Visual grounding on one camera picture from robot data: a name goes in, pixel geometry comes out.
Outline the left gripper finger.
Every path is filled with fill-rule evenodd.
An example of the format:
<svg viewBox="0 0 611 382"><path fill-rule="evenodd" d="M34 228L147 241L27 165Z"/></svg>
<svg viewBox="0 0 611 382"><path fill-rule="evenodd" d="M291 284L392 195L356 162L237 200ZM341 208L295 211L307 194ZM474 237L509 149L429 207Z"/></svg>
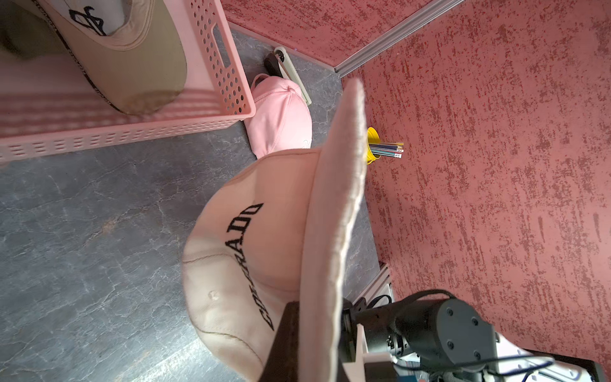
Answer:
<svg viewBox="0 0 611 382"><path fill-rule="evenodd" d="M298 381L299 302L285 306L259 382Z"/></svg>

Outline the cream baseball cap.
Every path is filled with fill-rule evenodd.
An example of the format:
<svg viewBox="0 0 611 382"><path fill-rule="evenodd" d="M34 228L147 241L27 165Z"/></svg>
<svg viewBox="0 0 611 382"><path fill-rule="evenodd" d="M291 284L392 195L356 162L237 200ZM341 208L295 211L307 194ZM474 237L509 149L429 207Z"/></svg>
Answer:
<svg viewBox="0 0 611 382"><path fill-rule="evenodd" d="M210 353L259 381L285 306L299 302L298 381L337 380L342 288L364 194L364 85L349 81L326 142L257 160L209 200L181 260Z"/></svg>

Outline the pink baseball cap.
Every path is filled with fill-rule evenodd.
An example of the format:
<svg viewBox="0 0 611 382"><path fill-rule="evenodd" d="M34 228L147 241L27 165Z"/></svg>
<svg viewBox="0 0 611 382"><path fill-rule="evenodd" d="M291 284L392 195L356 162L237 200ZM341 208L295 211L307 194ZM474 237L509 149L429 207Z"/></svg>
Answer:
<svg viewBox="0 0 611 382"><path fill-rule="evenodd" d="M251 95L256 113L244 124L258 159L277 151L311 148L313 121L298 84L260 73L253 80Z"/></svg>

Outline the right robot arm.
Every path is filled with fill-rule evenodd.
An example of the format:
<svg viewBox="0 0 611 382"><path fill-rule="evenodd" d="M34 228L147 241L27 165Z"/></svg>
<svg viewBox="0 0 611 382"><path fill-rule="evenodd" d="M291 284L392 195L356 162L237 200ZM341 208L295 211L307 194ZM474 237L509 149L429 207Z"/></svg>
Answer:
<svg viewBox="0 0 611 382"><path fill-rule="evenodd" d="M524 350L444 290L347 302L339 358L359 381L606 381L595 361Z"/></svg>

